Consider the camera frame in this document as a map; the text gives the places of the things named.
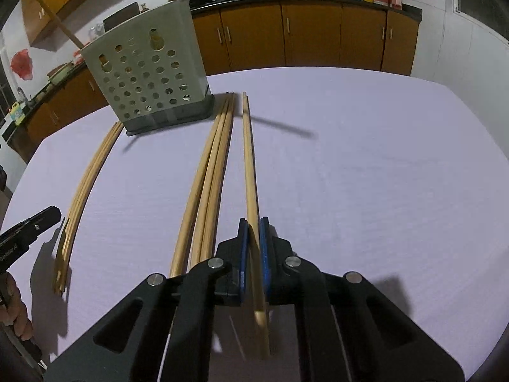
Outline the person's left hand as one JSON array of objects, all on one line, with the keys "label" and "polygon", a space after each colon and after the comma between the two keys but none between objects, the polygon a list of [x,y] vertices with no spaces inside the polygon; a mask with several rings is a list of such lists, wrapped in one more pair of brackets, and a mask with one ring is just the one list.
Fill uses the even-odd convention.
[{"label": "person's left hand", "polygon": [[5,273],[5,278],[10,301],[6,307],[1,307],[1,323],[7,326],[13,325],[17,337],[24,341],[29,340],[34,335],[34,328],[32,322],[28,319],[26,304],[22,301],[16,280],[8,272]]}]

